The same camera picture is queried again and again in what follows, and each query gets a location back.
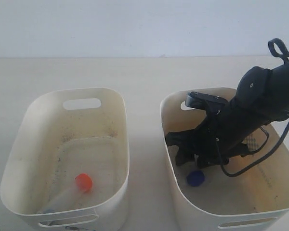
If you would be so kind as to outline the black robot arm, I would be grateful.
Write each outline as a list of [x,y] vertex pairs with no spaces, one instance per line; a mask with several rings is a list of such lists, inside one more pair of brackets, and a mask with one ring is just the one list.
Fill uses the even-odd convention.
[[175,163],[197,161],[199,168],[228,164],[235,156],[251,154],[243,140],[263,125],[289,118],[289,60],[274,69],[258,66],[241,79],[231,100],[196,91],[187,93],[187,107],[204,110],[194,129],[169,132],[168,146],[179,150]]

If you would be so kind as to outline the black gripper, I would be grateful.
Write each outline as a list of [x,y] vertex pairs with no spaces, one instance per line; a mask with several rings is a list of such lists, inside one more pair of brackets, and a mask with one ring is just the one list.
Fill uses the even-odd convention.
[[165,142],[167,147],[179,147],[176,166],[194,162],[198,168],[207,168],[227,165],[235,156],[249,155],[243,140],[254,130],[255,118],[249,113],[219,113],[206,118],[195,130],[168,132]]

